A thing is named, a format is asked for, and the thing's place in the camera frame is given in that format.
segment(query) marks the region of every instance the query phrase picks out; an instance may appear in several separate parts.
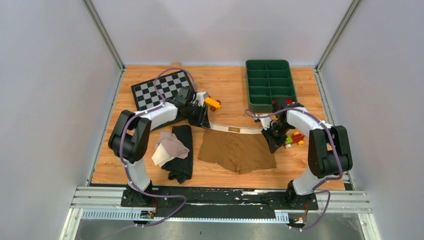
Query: cable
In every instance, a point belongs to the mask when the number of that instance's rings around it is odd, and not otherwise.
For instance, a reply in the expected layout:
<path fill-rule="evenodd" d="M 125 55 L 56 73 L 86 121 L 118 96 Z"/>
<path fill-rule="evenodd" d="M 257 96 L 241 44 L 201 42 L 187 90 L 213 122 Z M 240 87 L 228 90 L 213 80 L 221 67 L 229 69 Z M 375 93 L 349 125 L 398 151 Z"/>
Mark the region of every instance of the cable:
<path fill-rule="evenodd" d="M 305 215 L 304 216 L 302 216 L 302 217 L 300 217 L 299 219 L 304 219 L 304 222 L 306 223 L 307 221 L 308 221 L 308 212 L 309 212 L 309 209 L 308 209 L 308 203 L 307 202 L 305 202 Z"/>
<path fill-rule="evenodd" d="M 283 112 L 286 112 L 286 111 L 296 111 L 296 112 L 300 112 L 300 113 L 303 113 L 303 114 L 305 114 L 305 115 L 307 115 L 308 117 L 310 117 L 311 119 L 313 119 L 313 120 L 315 120 L 322 128 L 324 128 L 324 130 L 325 130 L 325 132 L 327 133 L 327 135 L 328 135 L 328 140 L 329 140 L 329 142 L 330 142 L 330 145 L 331 145 L 331 149 L 332 149 L 332 153 L 334 154 L 334 158 L 335 158 L 335 161 L 336 161 L 336 163 L 337 163 L 337 168 L 338 168 L 338 176 L 337 177 L 327 177 L 327 178 L 324 178 L 322 181 L 320 181 L 319 183 L 317 183 L 313 188 L 312 188 L 312 190 L 313 191 L 315 191 L 317 188 L 319 188 L 321 185 L 323 185 L 325 182 L 327 182 L 328 180 L 340 180 L 340 179 L 342 179 L 342 177 L 343 177 L 343 168 L 342 168 L 342 164 L 341 164 L 341 162 L 340 162 L 340 158 L 339 158 L 339 155 L 337 154 L 337 151 L 336 151 L 336 146 L 335 146 L 335 144 L 334 144 L 334 141 L 333 141 L 333 138 L 332 138 L 332 135 L 331 135 L 331 133 L 330 133 L 330 130 L 329 130 L 329 128 L 323 123 L 323 122 L 321 122 L 316 116 L 314 116 L 314 115 L 312 115 L 312 114 L 310 114 L 309 112 L 307 112 L 307 111 L 304 111 L 304 110 L 301 110 L 301 109 L 299 109 L 299 108 L 294 108 L 294 107 L 289 107 L 289 108 L 283 108 L 283 109 L 280 109 L 280 110 L 278 110 L 278 111 L 276 111 L 276 112 L 274 112 L 274 113 L 271 113 L 271 114 L 266 114 L 266 115 L 257 115 L 256 113 L 254 113 L 252 110 L 250 110 L 250 109 L 246 109 L 246 110 L 244 110 L 244 113 L 247 115 L 247 116 L 249 116 L 249 117 L 251 117 L 251 118 L 254 118 L 254 119 L 264 119 L 264 118 L 269 118 L 269 117 L 272 117 L 272 116 L 275 116 L 275 115 L 277 115 L 277 114 L 280 114 L 280 113 L 283 113 Z"/>
<path fill-rule="evenodd" d="M 154 198 L 154 208 L 155 208 L 155 210 L 154 210 L 154 214 L 157 214 L 159 211 L 158 211 L 158 199 L 155 197 Z"/>
<path fill-rule="evenodd" d="M 319 216 L 319 218 L 318 218 L 318 220 L 316 220 L 316 222 L 314 222 L 311 226 L 308 226 L 308 227 L 298 228 L 298 227 L 289 226 L 288 228 L 297 230 L 299 232 L 307 231 L 307 230 L 311 230 L 311 229 L 315 228 L 321 222 L 324 215 L 326 214 L 327 208 L 329 207 L 329 204 L 330 204 L 330 197 L 331 197 L 331 193 L 330 193 L 329 190 L 321 190 L 321 191 L 315 192 L 315 194 L 324 194 L 324 193 L 328 194 L 327 203 L 325 204 L 324 210 L 322 210 L 321 216 Z"/>
<path fill-rule="evenodd" d="M 190 73 L 190 72 L 188 72 L 187 70 L 185 70 L 184 68 L 180 68 L 180 67 L 171 67 L 171 68 L 168 68 L 168 69 L 166 69 L 166 70 L 164 70 L 164 71 L 162 71 L 161 73 L 159 73 L 159 75 L 154 79 L 154 81 L 153 81 L 153 86 L 154 86 L 154 90 L 156 91 L 156 93 L 160 96 L 160 98 L 162 99 L 162 103 L 161 104 L 159 104 L 159 105 L 157 105 L 157 106 L 155 106 L 155 107 L 152 107 L 152 108 L 149 108 L 149 109 L 147 109 L 147 110 L 145 110 L 145 111 L 141 111 L 141 112 L 139 112 L 139 113 L 137 113 L 137 114 L 135 114 L 134 116 L 132 116 L 127 122 L 126 122 L 126 124 L 125 124 L 125 126 L 123 127 L 123 131 L 122 131 L 122 137 L 121 137 L 121 139 L 120 139 L 120 143 L 119 143 L 119 159 L 120 159 L 120 161 L 121 161 L 121 163 L 123 164 L 123 166 L 124 166 L 124 168 L 125 168 L 125 174 L 126 174 L 126 177 L 128 178 L 128 181 L 132 184 L 132 186 L 135 188 L 135 190 L 137 190 L 138 192 L 140 192 L 141 194 L 143 194 L 143 195 L 146 195 L 146 196 L 148 196 L 148 197 L 151 197 L 151 198 L 181 198 L 181 199 L 183 199 L 183 202 L 181 203 L 181 205 L 180 206 L 178 206 L 173 212 L 171 212 L 168 216 L 166 216 L 166 217 L 164 217 L 164 218 L 162 218 L 161 220 L 159 220 L 159 221 L 156 221 L 156 222 L 153 222 L 153 223 L 148 223 L 148 224 L 135 224 L 135 225 L 128 225 L 128 226 L 125 226 L 125 227 L 123 227 L 123 228 L 121 228 L 121 229 L 118 229 L 118 230 L 116 230 L 115 232 L 112 232 L 111 234 L 109 234 L 109 235 L 107 235 L 105 238 L 103 238 L 103 240 L 105 240 L 105 239 L 108 239 L 108 238 L 110 238 L 110 237 L 112 237 L 113 235 L 115 235 L 115 234 L 117 234 L 117 233 L 119 233 L 119 232 L 121 232 L 121 231 L 124 231 L 124 230 L 126 230 L 126 229 L 129 229 L 129 228 L 133 228 L 133 227 L 137 227 L 137 226 L 141 226 L 142 228 L 144 228 L 144 227 L 151 227 L 151 226 L 155 226 L 155 225 L 158 225 L 158 224 L 161 224 L 161 223 L 163 223 L 164 221 L 166 221 L 167 219 L 169 219 L 170 217 L 172 217 L 172 215 L 174 215 L 176 212 L 178 212 L 185 204 L 186 204 L 186 202 L 187 202 L 187 198 L 186 198 L 186 196 L 184 196 L 184 195 L 157 195 L 157 194 L 150 194 L 150 193 L 147 193 L 147 192 L 145 192 L 145 191 L 143 191 L 143 190 L 141 190 L 141 188 L 139 188 L 139 186 L 137 186 L 136 185 L 136 183 L 133 181 L 133 178 L 131 177 L 131 175 L 130 175 L 130 172 L 129 172 L 129 170 L 128 170 L 128 165 L 127 165 L 127 163 L 124 161 L 124 137 L 123 136 L 125 136 L 125 134 L 127 134 L 127 129 L 128 129 L 128 127 L 130 126 L 130 124 L 134 121 L 134 119 L 136 119 L 136 118 L 138 118 L 138 117 L 141 117 L 141 116 L 143 116 L 143 115 L 146 115 L 146 114 L 148 114 L 148 113 L 151 113 L 151 112 L 153 112 L 153 111 L 156 111 L 156 110 L 158 110 L 158 109 L 161 109 L 161 108 L 163 108 L 164 107 L 164 105 L 165 105 L 165 102 L 166 102 L 166 98 L 165 98 L 165 96 L 158 90 L 158 88 L 156 87 L 156 82 L 158 81 L 158 79 L 164 74 L 164 73 L 166 73 L 166 72 L 168 72 L 168 71 L 171 71 L 171 70 L 180 70 L 180 71 L 184 71 L 185 73 L 187 73 L 188 75 L 189 75 L 189 77 L 191 78 L 191 81 L 192 81 L 192 84 L 193 84 L 193 88 L 194 88 L 194 91 L 196 91 L 197 92 L 197 84 L 196 84 L 196 81 L 195 81 L 195 79 L 193 78 L 193 76 L 192 76 L 192 74 Z"/>
<path fill-rule="evenodd" d="M 339 155 L 337 154 L 337 151 L 336 151 L 336 146 L 335 146 L 335 144 L 334 144 L 334 141 L 333 141 L 333 138 L 332 138 L 332 135 L 331 135 L 331 133 L 330 133 L 330 130 L 329 130 L 329 128 L 324 124 L 324 122 L 321 122 L 316 116 L 314 116 L 314 115 L 312 115 L 312 114 L 310 114 L 309 112 L 307 112 L 307 111 L 304 111 L 304 110 L 301 110 L 301 109 L 298 109 L 298 108 L 294 108 L 294 107 L 289 107 L 289 108 L 283 108 L 283 109 L 280 109 L 280 110 L 278 110 L 278 111 L 276 111 L 276 112 L 274 112 L 274 113 L 271 113 L 271 114 L 265 114 L 265 115 L 261 115 L 261 116 L 259 116 L 259 115 L 257 115 L 256 113 L 254 113 L 252 110 L 250 110 L 250 109 L 246 109 L 245 111 L 244 111 L 244 113 L 247 115 L 247 116 L 249 116 L 249 117 L 251 117 L 251 118 L 254 118 L 254 119 L 264 119 L 264 118 L 269 118 L 269 117 L 272 117 L 272 116 L 275 116 L 275 115 L 277 115 L 277 114 L 280 114 L 280 113 L 283 113 L 283 112 L 286 112 L 286 111 L 296 111 L 296 112 L 300 112 L 300 113 L 303 113 L 303 114 L 305 114 L 305 115 L 307 115 L 308 117 L 310 117 L 311 119 L 313 119 L 313 120 L 315 120 L 321 127 L 323 127 L 324 128 L 324 130 L 325 130 L 325 132 L 327 133 L 327 135 L 328 135 L 328 141 L 330 142 L 330 145 L 331 145 L 331 149 L 332 149 L 332 152 L 333 152 L 333 154 L 334 154 L 334 158 L 335 158 L 335 160 L 336 160 L 336 162 L 337 162 L 337 167 L 338 167 L 338 176 L 337 177 L 327 177 L 327 178 L 324 178 L 322 181 L 320 181 L 320 182 L 318 182 L 313 188 L 312 188 L 312 191 L 315 191 L 317 188 L 319 188 L 321 185 L 323 185 L 325 182 L 327 182 L 327 181 L 329 181 L 329 180 L 339 180 L 339 179 L 342 179 L 342 175 L 343 175 L 343 169 L 342 169 L 342 164 L 340 163 L 340 159 L 339 159 Z M 321 222 L 321 220 L 322 220 L 322 218 L 324 217 L 324 215 L 326 214 L 326 211 L 327 211 L 327 208 L 329 207 L 329 203 L 330 203 L 330 197 L 331 197 L 331 193 L 330 193 L 330 191 L 328 191 L 328 190 L 321 190 L 321 191 L 317 191 L 317 192 L 315 192 L 315 194 L 322 194 L 322 193 L 328 193 L 328 199 L 327 199 L 327 203 L 325 204 L 325 207 L 324 207 L 324 210 L 322 211 L 322 215 L 318 218 L 318 220 L 314 223 L 314 224 L 312 224 L 311 226 L 309 226 L 309 227 L 305 227 L 305 228 L 297 228 L 297 227 L 293 227 L 295 230 L 298 230 L 298 231 L 306 231 L 306 230 L 310 230 L 310 229 L 313 229 L 315 226 L 317 226 L 318 225 L 318 223 L 320 223 Z"/>

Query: brown shorts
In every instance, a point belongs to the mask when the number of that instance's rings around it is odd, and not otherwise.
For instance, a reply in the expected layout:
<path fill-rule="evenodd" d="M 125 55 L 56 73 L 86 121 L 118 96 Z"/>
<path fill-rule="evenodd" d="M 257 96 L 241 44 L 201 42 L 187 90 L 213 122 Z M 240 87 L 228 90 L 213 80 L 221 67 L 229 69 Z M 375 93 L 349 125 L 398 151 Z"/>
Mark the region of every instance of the brown shorts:
<path fill-rule="evenodd" d="M 276 159 L 262 134 L 205 129 L 198 158 L 208 163 L 218 163 L 239 174 L 277 167 Z"/>

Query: black striped cloth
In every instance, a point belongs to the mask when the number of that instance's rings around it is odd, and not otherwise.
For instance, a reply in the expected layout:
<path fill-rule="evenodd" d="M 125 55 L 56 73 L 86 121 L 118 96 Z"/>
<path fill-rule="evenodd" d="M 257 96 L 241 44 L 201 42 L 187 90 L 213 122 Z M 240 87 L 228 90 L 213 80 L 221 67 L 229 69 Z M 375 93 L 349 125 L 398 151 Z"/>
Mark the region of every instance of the black striped cloth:
<path fill-rule="evenodd" d="M 162 169 L 170 171 L 168 175 L 169 180 L 176 179 L 182 184 L 187 179 L 192 179 L 193 175 L 193 135 L 192 128 L 189 125 L 173 126 L 172 133 L 176 138 L 184 144 L 190 151 L 188 156 L 184 159 L 176 157 L 171 161 L 165 163 Z"/>

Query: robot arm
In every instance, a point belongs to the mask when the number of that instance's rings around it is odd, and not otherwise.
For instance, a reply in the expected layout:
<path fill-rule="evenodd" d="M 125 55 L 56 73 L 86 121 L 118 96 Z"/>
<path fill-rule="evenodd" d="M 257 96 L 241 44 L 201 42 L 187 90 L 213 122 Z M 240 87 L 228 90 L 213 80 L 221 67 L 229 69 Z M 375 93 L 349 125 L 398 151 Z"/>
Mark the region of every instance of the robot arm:
<path fill-rule="evenodd" d="M 279 99 L 273 104 L 274 113 L 284 108 L 295 108 L 300 111 L 284 111 L 276 115 L 277 120 L 271 120 L 269 117 L 258 118 L 258 120 L 262 123 L 262 134 L 272 153 L 286 142 L 286 133 L 290 129 L 297 128 L 309 138 L 308 167 L 301 176 L 291 181 L 287 188 L 288 202 L 301 202 L 301 196 L 307 197 L 313 194 L 316 186 L 327 177 L 342 173 L 339 172 L 334 152 L 328 149 L 329 137 L 321 124 L 304 114 L 307 110 L 299 103 L 287 103 L 286 99 Z M 323 124 L 330 131 L 342 171 L 352 169 L 352 156 L 346 128 L 324 122 Z"/>
<path fill-rule="evenodd" d="M 124 134 L 123 130 L 129 119 L 142 112 L 131 112 L 124 110 L 119 115 L 116 125 L 109 138 L 108 146 L 113 150 L 115 156 L 119 157 L 121 139 L 123 142 L 123 161 L 132 181 L 128 185 L 136 190 L 134 185 L 142 191 L 151 185 L 151 180 L 146 172 L 143 156 L 146 153 L 150 132 L 156 128 L 173 123 L 177 118 L 188 119 L 191 125 L 210 128 L 207 106 L 203 105 L 207 92 L 194 92 L 189 88 L 182 87 L 173 99 L 165 102 L 162 107 L 146 110 L 146 114 L 135 118 L 128 127 L 134 130 L 133 135 Z"/>

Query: chessboard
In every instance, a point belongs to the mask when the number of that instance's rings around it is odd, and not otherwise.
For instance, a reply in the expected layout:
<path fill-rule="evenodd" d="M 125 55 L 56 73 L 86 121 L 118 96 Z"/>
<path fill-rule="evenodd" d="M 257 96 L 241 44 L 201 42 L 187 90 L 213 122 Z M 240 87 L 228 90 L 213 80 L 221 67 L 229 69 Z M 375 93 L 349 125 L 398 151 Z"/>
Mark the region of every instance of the chessboard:
<path fill-rule="evenodd" d="M 153 108 L 161 103 L 161 96 L 158 95 L 153 86 L 154 80 L 151 79 L 131 86 L 138 111 Z M 171 99 L 177 95 L 181 87 L 193 89 L 189 76 L 182 70 L 161 76 L 156 81 L 156 87 L 166 99 Z"/>

